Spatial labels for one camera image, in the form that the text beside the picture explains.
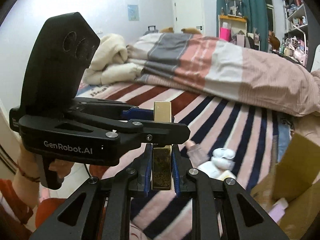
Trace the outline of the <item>person's left hand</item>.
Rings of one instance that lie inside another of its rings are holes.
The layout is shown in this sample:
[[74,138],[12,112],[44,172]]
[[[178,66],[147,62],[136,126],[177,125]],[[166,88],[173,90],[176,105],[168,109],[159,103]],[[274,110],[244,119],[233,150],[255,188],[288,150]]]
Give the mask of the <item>person's left hand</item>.
[[[12,187],[18,198],[29,208],[34,209],[39,200],[40,169],[36,155],[26,150],[21,140],[19,143],[18,170],[14,176]],[[49,165],[49,170],[56,172],[59,178],[65,178],[70,174],[73,165],[73,162],[55,160]]]

